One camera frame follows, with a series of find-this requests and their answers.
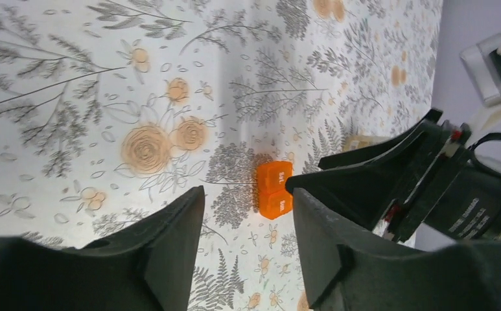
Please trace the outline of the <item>clear pill bottle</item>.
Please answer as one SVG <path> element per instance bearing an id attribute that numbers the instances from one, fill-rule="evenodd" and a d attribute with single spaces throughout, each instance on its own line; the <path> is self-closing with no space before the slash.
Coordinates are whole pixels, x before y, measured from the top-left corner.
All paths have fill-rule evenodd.
<path id="1" fill-rule="evenodd" d="M 346 139 L 342 148 L 343 152 L 365 148 L 374 144 L 379 144 L 388 140 L 388 137 L 367 136 L 367 135 L 352 135 Z"/>

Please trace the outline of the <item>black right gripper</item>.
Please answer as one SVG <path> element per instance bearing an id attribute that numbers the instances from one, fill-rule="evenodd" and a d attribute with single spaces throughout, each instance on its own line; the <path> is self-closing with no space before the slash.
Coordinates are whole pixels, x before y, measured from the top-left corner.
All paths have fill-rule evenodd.
<path id="1" fill-rule="evenodd" d="M 421 224 L 455 240 L 501 240 L 501 163 L 482 161 L 470 127 L 438 124 L 442 114 L 432 108 L 396 137 L 323 157 L 286 189 L 304 189 L 366 229 L 386 213 L 395 242 Z"/>

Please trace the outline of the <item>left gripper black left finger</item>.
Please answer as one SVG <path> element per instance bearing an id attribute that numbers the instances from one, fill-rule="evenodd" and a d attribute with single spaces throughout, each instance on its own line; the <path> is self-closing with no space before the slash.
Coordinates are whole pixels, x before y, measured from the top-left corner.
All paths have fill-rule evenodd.
<path id="1" fill-rule="evenodd" d="M 204 209 L 199 186 L 81 249 L 0 237 L 0 310 L 186 310 Z"/>

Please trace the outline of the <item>floral patterned mat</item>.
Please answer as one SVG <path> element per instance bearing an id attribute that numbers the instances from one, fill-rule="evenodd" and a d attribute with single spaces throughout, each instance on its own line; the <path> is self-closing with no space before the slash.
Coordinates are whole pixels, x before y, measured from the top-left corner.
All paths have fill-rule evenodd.
<path id="1" fill-rule="evenodd" d="M 306 310 L 292 215 L 313 172 L 430 108 L 441 1 L 0 1 L 0 235 L 80 247 L 203 185 L 189 310 Z"/>

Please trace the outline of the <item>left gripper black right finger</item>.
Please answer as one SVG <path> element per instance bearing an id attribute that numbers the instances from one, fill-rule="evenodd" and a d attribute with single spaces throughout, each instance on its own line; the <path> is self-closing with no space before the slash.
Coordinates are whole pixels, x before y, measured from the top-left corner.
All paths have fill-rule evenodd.
<path id="1" fill-rule="evenodd" d="M 296 189 L 294 225 L 313 310 L 501 310 L 501 242 L 436 251 L 391 242 Z"/>

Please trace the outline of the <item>orange pill organizer box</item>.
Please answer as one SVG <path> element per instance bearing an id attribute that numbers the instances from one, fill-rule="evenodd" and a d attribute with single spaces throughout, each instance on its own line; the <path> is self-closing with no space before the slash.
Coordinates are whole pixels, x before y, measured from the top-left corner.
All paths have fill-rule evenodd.
<path id="1" fill-rule="evenodd" d="M 274 220 L 292 211 L 292 195 L 285 188 L 289 177 L 292 177 L 289 161 L 272 161 L 257 167 L 258 207 L 263 217 Z"/>

